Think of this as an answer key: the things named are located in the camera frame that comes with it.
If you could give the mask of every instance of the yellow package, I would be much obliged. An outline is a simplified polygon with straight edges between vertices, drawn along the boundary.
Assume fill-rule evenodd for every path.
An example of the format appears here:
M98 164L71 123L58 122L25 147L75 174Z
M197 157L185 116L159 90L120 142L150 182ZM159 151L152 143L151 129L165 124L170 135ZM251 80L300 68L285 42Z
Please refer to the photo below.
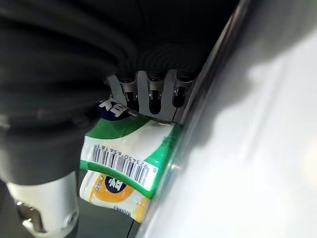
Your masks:
M80 197L91 204L118 210L141 223L150 200L125 183L88 171L80 186Z

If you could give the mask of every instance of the green and white package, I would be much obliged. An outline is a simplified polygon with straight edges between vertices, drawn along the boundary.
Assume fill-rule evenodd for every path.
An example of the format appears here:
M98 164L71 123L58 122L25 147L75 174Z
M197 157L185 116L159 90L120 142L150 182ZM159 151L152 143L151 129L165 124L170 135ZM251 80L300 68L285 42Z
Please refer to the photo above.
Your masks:
M102 118L85 136L81 169L107 174L151 199L181 125L136 113L111 98L97 107Z

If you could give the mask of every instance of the barcode label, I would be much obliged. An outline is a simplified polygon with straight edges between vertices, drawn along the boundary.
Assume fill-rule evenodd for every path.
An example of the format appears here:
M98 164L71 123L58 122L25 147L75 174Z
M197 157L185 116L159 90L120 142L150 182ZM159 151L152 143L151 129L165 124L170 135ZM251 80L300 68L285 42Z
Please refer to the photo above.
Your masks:
M94 145L92 161L128 176L148 191L158 172L154 165L101 145Z
M125 210L125 209L122 209L122 208L120 208L120 207L118 207L118 206L114 206L113 208L114 208L114 210L117 210L117 211L119 211L119 212L122 212L122 213L124 213L125 215L128 215L129 217L131 217L131 212L129 212L129 211Z

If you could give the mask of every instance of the barcode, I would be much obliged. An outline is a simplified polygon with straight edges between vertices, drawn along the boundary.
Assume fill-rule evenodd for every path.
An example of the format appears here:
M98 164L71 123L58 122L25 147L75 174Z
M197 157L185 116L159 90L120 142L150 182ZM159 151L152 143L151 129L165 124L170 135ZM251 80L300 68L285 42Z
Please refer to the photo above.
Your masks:
M153 173L157 172L157 168L147 162L136 160L113 149L108 150L104 146L101 148L99 145L94 146L92 161L128 176L143 187L149 173L151 174L150 180L154 180Z
M128 215L129 217L131 217L131 212L129 212L129 211L127 211L127 210L124 210L124 209L122 209L122 208L120 208L120 207L118 207L118 206L114 206L113 208L114 208L114 210L117 210L117 211L119 211L119 212L122 212L122 213L124 213L125 215Z

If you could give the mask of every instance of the white label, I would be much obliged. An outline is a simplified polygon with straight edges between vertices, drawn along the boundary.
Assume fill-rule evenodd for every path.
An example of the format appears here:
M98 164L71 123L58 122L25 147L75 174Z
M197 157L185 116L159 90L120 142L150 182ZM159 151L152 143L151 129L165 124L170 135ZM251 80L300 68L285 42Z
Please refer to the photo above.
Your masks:
M95 162L116 170L133 179L147 191L151 190L159 170L156 166L100 144L95 144L93 147L84 145L83 150L90 151L84 153L88 156L82 160Z

